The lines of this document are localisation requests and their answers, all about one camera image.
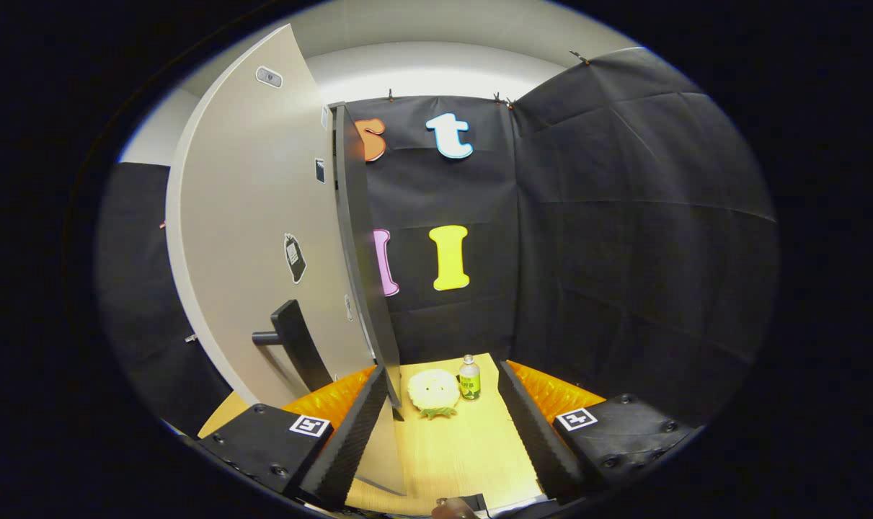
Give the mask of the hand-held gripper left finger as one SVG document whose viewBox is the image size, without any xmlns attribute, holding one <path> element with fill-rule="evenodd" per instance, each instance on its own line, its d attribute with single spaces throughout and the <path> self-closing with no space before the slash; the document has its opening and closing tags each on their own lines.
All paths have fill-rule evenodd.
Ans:
<svg viewBox="0 0 873 519">
<path fill-rule="evenodd" d="M 360 460 L 388 395 L 370 367 L 306 397 L 296 411 L 254 404 L 195 441 L 213 463 L 290 500 L 346 508 Z"/>
</svg>

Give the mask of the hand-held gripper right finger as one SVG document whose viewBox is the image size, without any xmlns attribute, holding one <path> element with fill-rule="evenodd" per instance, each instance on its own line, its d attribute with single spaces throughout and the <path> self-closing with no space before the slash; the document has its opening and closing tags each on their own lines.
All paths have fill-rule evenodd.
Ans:
<svg viewBox="0 0 873 519">
<path fill-rule="evenodd" d="M 588 404 L 585 392 L 512 361 L 497 361 L 498 392 L 544 494 L 605 496 L 642 480 L 696 437 L 696 428 L 633 394 Z"/>
</svg>

